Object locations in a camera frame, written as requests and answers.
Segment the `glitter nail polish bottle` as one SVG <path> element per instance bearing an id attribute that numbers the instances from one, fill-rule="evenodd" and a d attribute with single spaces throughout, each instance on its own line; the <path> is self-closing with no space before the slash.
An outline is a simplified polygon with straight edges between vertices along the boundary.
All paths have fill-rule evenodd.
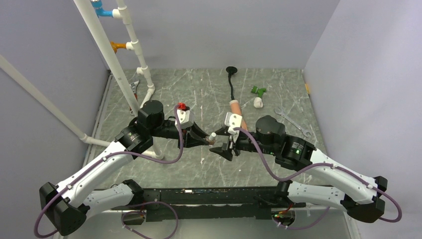
<path id="1" fill-rule="evenodd" d="M 215 132 L 212 132 L 210 135 L 206 137 L 206 141 L 208 142 L 209 146 L 213 146 L 215 144 L 216 136 L 217 134 Z"/>

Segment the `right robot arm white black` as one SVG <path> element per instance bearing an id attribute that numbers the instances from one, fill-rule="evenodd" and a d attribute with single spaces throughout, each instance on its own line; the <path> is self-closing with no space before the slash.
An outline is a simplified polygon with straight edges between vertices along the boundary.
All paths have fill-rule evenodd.
<path id="1" fill-rule="evenodd" d="M 248 132 L 241 128 L 240 115 L 228 113 L 223 128 L 216 132 L 228 140 L 210 151 L 228 161 L 242 151 L 257 153 L 278 181 L 274 200 L 281 207 L 311 203 L 342 210 L 364 223 L 383 219 L 386 178 L 345 167 L 310 142 L 286 134 L 285 126 L 270 115 L 259 118 L 255 127 L 255 132 Z"/>

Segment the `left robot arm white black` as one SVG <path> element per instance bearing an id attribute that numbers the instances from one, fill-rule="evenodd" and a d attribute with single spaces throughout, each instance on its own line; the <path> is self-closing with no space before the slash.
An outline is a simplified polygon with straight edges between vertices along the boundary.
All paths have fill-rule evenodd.
<path id="1" fill-rule="evenodd" d="M 176 139 L 180 150 L 214 143 L 216 134 L 205 133 L 195 123 L 188 106 L 179 103 L 173 111 L 174 116 L 166 118 L 160 101 L 145 102 L 137 117 L 97 158 L 69 178 L 57 184 L 45 183 L 40 188 L 41 214 L 57 233 L 72 234 L 88 218 L 115 207 L 139 208 L 145 201 L 144 191 L 134 180 L 124 180 L 103 191 L 96 188 L 119 168 L 143 157 L 155 137 Z"/>

